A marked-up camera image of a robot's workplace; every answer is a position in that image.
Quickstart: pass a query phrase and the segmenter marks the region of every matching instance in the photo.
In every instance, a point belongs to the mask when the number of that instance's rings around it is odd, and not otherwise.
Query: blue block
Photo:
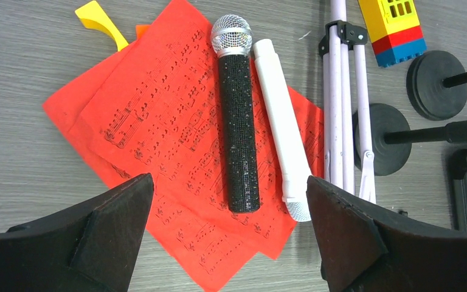
[[[385,50],[376,55],[377,64],[379,67],[387,68],[391,65],[398,64],[423,55],[427,50],[427,44],[423,38],[411,41],[409,43],[401,44],[400,46],[393,47]]]

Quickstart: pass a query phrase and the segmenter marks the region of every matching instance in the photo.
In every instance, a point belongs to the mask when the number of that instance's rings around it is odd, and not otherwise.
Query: silver microphone grille
[[[212,47],[218,57],[224,55],[248,55],[252,45],[249,24],[237,15],[224,15],[212,27]]]

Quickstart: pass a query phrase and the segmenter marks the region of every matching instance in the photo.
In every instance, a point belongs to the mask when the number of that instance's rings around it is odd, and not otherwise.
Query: microphone
[[[306,191],[307,179],[312,172],[280,59],[275,53],[271,40],[257,41],[253,50],[271,133],[277,149],[278,163],[282,170],[282,200],[295,221],[311,221]]]
[[[212,27],[212,46],[218,55],[228,208],[234,213],[260,208],[257,151],[249,52],[249,24],[237,15],[224,15]]]

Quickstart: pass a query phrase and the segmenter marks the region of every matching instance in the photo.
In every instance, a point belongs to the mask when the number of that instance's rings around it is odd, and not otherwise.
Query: rhinestone microphone handle
[[[250,61],[246,55],[218,59],[228,207],[234,213],[260,208]]]

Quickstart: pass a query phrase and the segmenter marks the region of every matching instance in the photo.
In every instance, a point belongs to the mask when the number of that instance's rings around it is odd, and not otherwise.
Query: wood grain
[[[106,189],[41,108],[53,92],[114,52],[115,45],[107,36],[86,30],[74,15],[74,10],[86,2],[0,1],[0,232]],[[168,2],[99,0],[129,41],[134,39],[134,26],[151,23]],[[322,105],[322,64],[317,44],[324,24],[330,20],[326,0],[191,2],[211,22],[228,13],[246,18],[255,40],[273,40],[288,84]],[[429,49],[448,50],[467,68],[467,1],[415,3]],[[348,1],[348,19],[364,25],[356,1]],[[443,125],[445,122],[421,118],[411,107],[405,92],[408,65],[377,68],[368,45],[370,100],[400,109],[413,129]],[[465,119],[467,105],[453,120]],[[414,145],[405,168],[376,180],[379,204],[403,208],[414,219],[450,228],[443,163],[449,149],[445,143]],[[278,260],[256,255],[224,291],[327,291],[319,267],[312,226],[299,224]],[[199,291],[199,287],[145,233],[130,290]]]

